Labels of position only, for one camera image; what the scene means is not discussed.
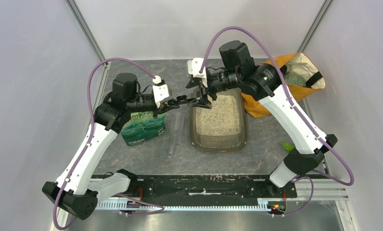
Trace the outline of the black bag clip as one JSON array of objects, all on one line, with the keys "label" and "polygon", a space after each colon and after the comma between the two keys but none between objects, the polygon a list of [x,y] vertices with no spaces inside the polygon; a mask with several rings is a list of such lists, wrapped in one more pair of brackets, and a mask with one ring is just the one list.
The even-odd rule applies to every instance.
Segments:
[{"label": "black bag clip", "polygon": [[194,101],[196,98],[188,98],[186,95],[181,95],[181,96],[178,96],[176,97],[176,103],[178,105],[182,105],[182,104],[188,104],[192,101]]}]

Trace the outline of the clear plastic scoop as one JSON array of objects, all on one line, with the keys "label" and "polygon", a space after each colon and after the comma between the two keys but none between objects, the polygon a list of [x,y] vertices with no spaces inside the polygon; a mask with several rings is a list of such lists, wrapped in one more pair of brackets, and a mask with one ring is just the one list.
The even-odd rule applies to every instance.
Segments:
[{"label": "clear plastic scoop", "polygon": [[169,158],[174,156],[177,137],[183,131],[184,121],[185,121],[185,117],[182,112],[177,112],[172,117],[172,121],[170,125],[171,139],[170,139],[169,148],[168,148]]}]

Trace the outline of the green cat litter bag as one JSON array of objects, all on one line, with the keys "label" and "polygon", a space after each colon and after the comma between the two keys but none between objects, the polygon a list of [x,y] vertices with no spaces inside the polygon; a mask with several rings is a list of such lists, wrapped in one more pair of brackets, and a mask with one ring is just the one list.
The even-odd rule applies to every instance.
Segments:
[{"label": "green cat litter bag", "polygon": [[166,113],[153,117],[152,112],[131,113],[131,119],[127,122],[120,134],[128,146],[134,146],[154,137],[158,137],[165,131]]}]

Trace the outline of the brown translucent litter box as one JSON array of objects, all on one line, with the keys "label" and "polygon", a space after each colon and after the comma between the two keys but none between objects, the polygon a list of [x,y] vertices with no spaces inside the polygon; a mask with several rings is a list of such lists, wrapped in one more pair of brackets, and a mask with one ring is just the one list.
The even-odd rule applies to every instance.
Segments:
[{"label": "brown translucent litter box", "polygon": [[248,140],[247,115],[240,89],[217,93],[211,109],[190,108],[190,141],[204,152],[233,152]]}]

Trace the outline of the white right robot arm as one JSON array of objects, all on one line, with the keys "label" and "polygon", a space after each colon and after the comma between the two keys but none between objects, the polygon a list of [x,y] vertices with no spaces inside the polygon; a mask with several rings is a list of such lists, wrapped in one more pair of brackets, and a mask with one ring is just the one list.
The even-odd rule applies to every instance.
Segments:
[{"label": "white right robot arm", "polygon": [[289,181],[316,168],[338,139],[333,134],[324,133],[309,120],[290,91],[284,89],[279,77],[281,70],[270,64],[256,65],[244,42],[228,42],[219,48],[219,52],[224,68],[213,73],[202,66],[203,58],[187,62],[191,79],[186,88],[198,88],[196,99],[190,106],[211,108],[209,97],[215,98],[219,92],[239,88],[276,118],[294,143],[294,149],[265,183],[266,193],[277,197]]}]

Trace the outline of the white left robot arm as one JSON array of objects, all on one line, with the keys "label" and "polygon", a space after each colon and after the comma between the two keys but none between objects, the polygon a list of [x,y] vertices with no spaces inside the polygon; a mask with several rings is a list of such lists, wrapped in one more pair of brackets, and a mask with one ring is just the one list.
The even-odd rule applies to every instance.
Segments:
[{"label": "white left robot arm", "polygon": [[182,95],[172,97],[163,79],[156,77],[151,93],[141,93],[136,75],[121,73],[113,80],[93,114],[88,132],[70,164],[55,182],[47,181],[42,192],[54,203],[78,219],[87,219],[97,204],[115,194],[134,196],[138,191],[136,176],[119,170],[98,183],[90,183],[92,174],[108,146],[131,120],[132,113],[151,112],[154,118],[177,109],[190,100]]}]

